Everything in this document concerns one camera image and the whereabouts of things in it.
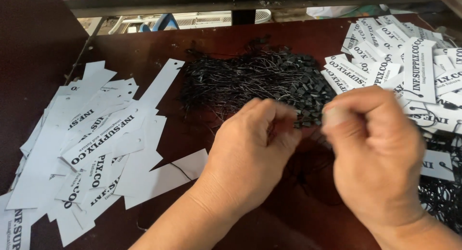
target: wooden tabletop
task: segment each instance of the wooden tabletop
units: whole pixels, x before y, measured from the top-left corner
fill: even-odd
[[[415,14],[396,17],[428,29]],[[321,70],[325,57],[340,53],[351,20],[357,18],[103,35],[94,39],[93,49],[84,53],[83,62],[106,60],[106,68],[118,72],[116,78],[134,77],[140,86],[135,95],[138,99],[169,58],[193,59],[184,52],[193,43],[199,51],[229,58],[227,54],[242,53],[250,40],[269,34],[270,45],[286,45],[293,52],[311,54]],[[200,120],[208,117],[207,112],[195,112],[185,118],[176,100],[182,82],[180,72],[157,107],[159,115],[167,117],[158,147],[164,160],[157,167],[202,148],[209,151],[213,142],[213,135]],[[379,249],[335,190],[332,152],[313,141],[314,136],[320,136],[316,129],[303,132],[307,138],[268,200],[239,220],[215,249]],[[66,248],[127,249],[143,233],[137,226],[149,227],[192,184],[189,182],[128,211],[123,198],[119,199],[96,219],[95,228]],[[31,249],[60,248],[56,222],[41,218],[32,227]]]

